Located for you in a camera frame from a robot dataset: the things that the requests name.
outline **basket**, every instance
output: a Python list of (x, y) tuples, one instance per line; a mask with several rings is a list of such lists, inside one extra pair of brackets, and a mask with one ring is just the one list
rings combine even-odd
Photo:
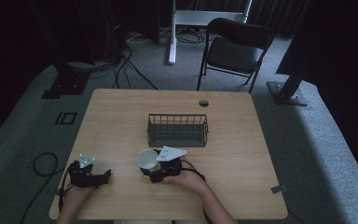
[(204, 114), (149, 114), (150, 147), (205, 147), (208, 121)]

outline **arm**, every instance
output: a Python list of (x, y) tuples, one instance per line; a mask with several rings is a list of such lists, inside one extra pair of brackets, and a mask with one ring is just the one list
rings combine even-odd
[(76, 216), (83, 204), (86, 203), (92, 188), (80, 188), (73, 186), (65, 194), (65, 201), (57, 219), (57, 224), (71, 224), (76, 220)]
[[(182, 161), (182, 167), (192, 169), (190, 164)], [(182, 171), (177, 176), (167, 176), (163, 180), (165, 183), (181, 185), (199, 195), (205, 213), (213, 223), (238, 223), (228, 212), (224, 205), (217, 198), (212, 188), (196, 173)]]

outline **chair backrest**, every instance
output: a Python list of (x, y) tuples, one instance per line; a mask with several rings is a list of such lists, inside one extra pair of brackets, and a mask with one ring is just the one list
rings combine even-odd
[(267, 50), (274, 39), (274, 34), (267, 27), (225, 18), (213, 19), (209, 22), (207, 30), (215, 32), (233, 43), (262, 50)]

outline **light wood surface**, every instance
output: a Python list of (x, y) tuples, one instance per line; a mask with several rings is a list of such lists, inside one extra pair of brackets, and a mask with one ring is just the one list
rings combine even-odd
[[(209, 106), (199, 106), (207, 100)], [(96, 189), (80, 219), (203, 219), (199, 198), (176, 185), (152, 184), (137, 166), (149, 148), (151, 113), (206, 114), (206, 147), (181, 147), (205, 175), (236, 219), (285, 218), (279, 185), (250, 94), (223, 91), (96, 90), (89, 102), (67, 166), (79, 154), (95, 158), (93, 173), (112, 169), (108, 185)], [(57, 218), (58, 197), (49, 215)]]

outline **white cup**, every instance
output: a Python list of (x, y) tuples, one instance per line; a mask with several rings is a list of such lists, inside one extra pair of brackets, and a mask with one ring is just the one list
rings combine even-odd
[(158, 153), (155, 150), (145, 149), (138, 154), (137, 162), (139, 167), (153, 172), (159, 169), (157, 157)]

